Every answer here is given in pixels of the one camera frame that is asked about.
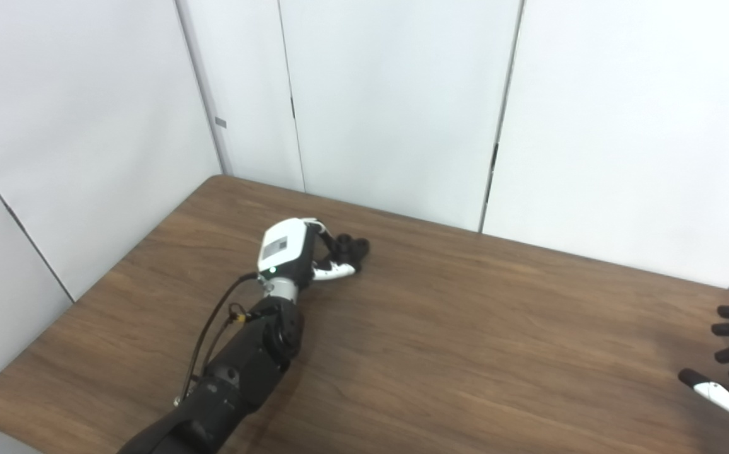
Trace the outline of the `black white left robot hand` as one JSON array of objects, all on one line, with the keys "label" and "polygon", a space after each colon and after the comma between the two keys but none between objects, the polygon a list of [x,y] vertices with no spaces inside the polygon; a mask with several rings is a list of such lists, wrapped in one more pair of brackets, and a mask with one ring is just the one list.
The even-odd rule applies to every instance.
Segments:
[{"label": "black white left robot hand", "polygon": [[335,281],[359,273],[370,242],[333,236],[317,218],[289,218],[265,233],[257,261],[260,280],[290,281],[302,290],[315,281]]}]

